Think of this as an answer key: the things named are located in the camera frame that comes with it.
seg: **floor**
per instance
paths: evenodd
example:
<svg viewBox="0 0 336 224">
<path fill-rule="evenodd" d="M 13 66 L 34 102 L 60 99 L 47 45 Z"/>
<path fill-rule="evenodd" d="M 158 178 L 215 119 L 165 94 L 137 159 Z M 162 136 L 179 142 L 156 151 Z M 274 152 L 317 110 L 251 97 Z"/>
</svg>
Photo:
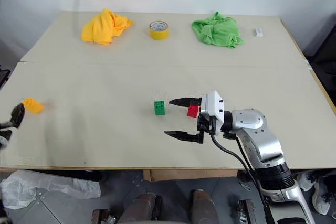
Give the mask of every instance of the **floor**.
<svg viewBox="0 0 336 224">
<path fill-rule="evenodd" d="M 124 208 L 141 193 L 154 192 L 163 198 L 162 219 L 189 223 L 188 208 L 190 191 L 201 188 L 211 194 L 221 223 L 238 223 L 236 202 L 238 199 L 252 199 L 258 224 L 265 223 L 261 202 L 251 183 L 248 191 L 237 178 L 205 178 L 170 180 L 151 183 L 142 178 L 141 171 L 108 172 L 108 179 L 100 183 L 101 197 L 97 199 L 76 199 L 63 193 L 38 189 L 36 199 L 26 208 L 7 209 L 14 224 L 49 223 L 74 224 L 91 223 L 94 209 L 110 209 L 120 215 Z M 311 205 L 312 190 L 305 194 Z M 336 211 L 333 203 L 331 209 Z M 316 223 L 336 223 L 331 216 L 322 216 L 312 211 Z"/>
</svg>

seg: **white plastic bag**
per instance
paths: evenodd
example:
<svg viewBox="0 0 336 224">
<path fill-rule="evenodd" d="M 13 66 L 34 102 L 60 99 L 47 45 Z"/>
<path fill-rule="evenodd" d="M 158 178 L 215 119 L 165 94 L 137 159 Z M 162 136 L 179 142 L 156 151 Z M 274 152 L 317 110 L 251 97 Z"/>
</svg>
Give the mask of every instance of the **white plastic bag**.
<svg viewBox="0 0 336 224">
<path fill-rule="evenodd" d="M 20 209 L 28 206 L 35 198 L 36 188 L 62 193 L 78 199 L 100 197 L 98 182 L 60 177 L 49 174 L 18 170 L 0 184 L 4 206 Z"/>
</svg>

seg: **yellow tape roll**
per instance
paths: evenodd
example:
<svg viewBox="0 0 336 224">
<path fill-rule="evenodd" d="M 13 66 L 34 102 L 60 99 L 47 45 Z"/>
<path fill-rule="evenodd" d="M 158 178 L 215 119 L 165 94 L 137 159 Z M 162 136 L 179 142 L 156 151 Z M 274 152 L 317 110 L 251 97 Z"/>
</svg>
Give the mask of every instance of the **yellow tape roll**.
<svg viewBox="0 0 336 224">
<path fill-rule="evenodd" d="M 163 21 L 154 21 L 149 25 L 151 37 L 156 40 L 167 39 L 169 37 L 168 24 Z"/>
</svg>

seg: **green lego brick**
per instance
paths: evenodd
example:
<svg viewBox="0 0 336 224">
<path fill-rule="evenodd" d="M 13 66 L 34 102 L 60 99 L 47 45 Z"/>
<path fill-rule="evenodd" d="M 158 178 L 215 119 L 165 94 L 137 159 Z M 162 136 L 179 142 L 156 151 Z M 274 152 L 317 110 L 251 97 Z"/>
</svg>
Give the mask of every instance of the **green lego brick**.
<svg viewBox="0 0 336 224">
<path fill-rule="evenodd" d="M 154 102 L 155 115 L 165 115 L 164 101 Z"/>
</svg>

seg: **table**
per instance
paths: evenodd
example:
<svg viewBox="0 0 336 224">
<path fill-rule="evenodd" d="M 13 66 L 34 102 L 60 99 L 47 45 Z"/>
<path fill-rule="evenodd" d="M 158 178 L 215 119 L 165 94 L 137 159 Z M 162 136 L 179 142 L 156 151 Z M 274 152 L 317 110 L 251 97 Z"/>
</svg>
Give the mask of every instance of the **table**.
<svg viewBox="0 0 336 224">
<path fill-rule="evenodd" d="M 229 49 L 198 42 L 190 24 L 207 15 L 187 14 L 127 13 L 136 22 L 111 45 L 84 43 L 78 27 L 94 15 L 62 12 L 0 91 L 1 121 L 26 97 L 46 107 L 25 115 L 1 167 L 241 169 L 209 136 L 199 145 L 164 134 L 196 132 L 196 119 L 169 100 L 217 90 L 226 110 L 266 115 L 290 168 L 334 168 L 335 114 L 278 17 L 233 16 L 245 43 Z M 170 26 L 167 40 L 148 35 L 158 19 Z M 154 115 L 157 100 L 165 116 Z"/>
</svg>

